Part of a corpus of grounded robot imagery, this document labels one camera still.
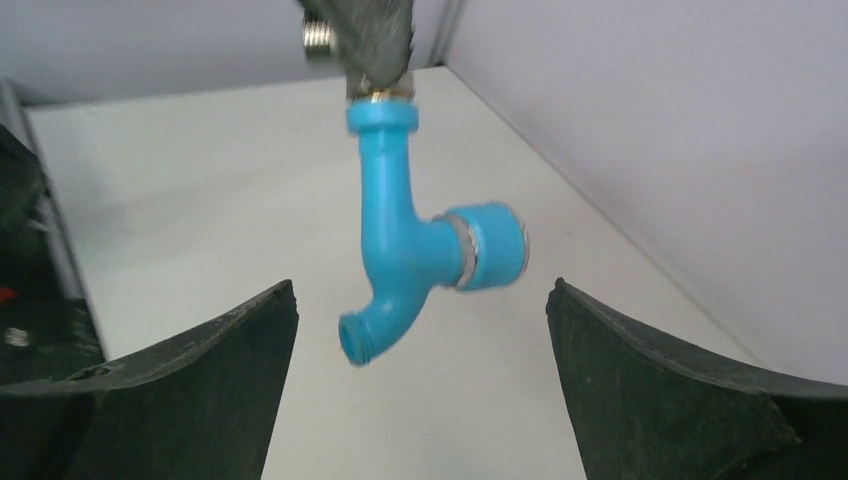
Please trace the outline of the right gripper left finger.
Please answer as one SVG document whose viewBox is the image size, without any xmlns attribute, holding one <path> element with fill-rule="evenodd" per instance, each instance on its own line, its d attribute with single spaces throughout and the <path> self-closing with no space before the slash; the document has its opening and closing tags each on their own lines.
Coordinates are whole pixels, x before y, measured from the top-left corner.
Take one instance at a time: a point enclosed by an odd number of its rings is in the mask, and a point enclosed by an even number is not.
<svg viewBox="0 0 848 480">
<path fill-rule="evenodd" d="M 258 479 L 298 327 L 284 280 L 62 380 L 1 389 L 5 479 Z"/>
</svg>

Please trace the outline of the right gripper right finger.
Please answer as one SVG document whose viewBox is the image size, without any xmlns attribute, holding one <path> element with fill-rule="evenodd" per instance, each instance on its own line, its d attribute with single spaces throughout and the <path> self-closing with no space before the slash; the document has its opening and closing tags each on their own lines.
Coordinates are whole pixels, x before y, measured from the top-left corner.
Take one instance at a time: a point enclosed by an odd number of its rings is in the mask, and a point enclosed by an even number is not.
<svg viewBox="0 0 848 480">
<path fill-rule="evenodd" d="M 713 353 L 558 280 L 553 353 L 590 479 L 843 479 L 847 389 Z"/>
</svg>

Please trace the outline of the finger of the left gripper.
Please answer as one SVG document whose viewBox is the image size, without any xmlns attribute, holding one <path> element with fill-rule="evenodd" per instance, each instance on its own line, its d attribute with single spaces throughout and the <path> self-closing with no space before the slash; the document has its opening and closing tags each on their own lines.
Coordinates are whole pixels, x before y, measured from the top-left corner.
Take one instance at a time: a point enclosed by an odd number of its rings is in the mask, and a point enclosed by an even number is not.
<svg viewBox="0 0 848 480">
<path fill-rule="evenodd" d="M 407 72 L 412 0 L 300 0 L 308 61 L 336 61 L 356 82 L 390 87 Z"/>
</svg>

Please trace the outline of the blue plastic water faucet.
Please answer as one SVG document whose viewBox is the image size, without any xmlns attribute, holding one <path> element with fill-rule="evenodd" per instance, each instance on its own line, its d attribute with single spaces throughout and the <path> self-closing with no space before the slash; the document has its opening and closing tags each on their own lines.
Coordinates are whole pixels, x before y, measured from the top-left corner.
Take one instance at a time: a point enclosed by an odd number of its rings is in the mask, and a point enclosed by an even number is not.
<svg viewBox="0 0 848 480">
<path fill-rule="evenodd" d="M 346 119 L 359 140 L 361 250 L 373 296 L 342 315 L 338 329 L 349 362 L 365 366 L 407 333 L 434 288 L 507 287 L 530 253 L 524 223 L 502 202 L 455 207 L 431 220 L 417 215 L 408 155 L 418 128 L 413 103 L 355 101 Z"/>
</svg>

